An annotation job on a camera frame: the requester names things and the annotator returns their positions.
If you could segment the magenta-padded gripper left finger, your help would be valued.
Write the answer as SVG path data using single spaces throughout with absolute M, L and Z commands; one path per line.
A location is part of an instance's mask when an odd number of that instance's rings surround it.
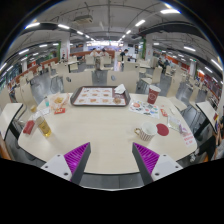
M 79 185 L 90 153 L 91 145 L 87 142 L 66 154 L 56 154 L 42 169 Z

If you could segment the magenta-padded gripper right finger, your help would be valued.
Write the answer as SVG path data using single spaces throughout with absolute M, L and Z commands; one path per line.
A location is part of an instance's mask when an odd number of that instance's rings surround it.
M 133 144 L 132 153 L 145 185 L 182 169 L 169 155 L 159 155 L 138 143 Z

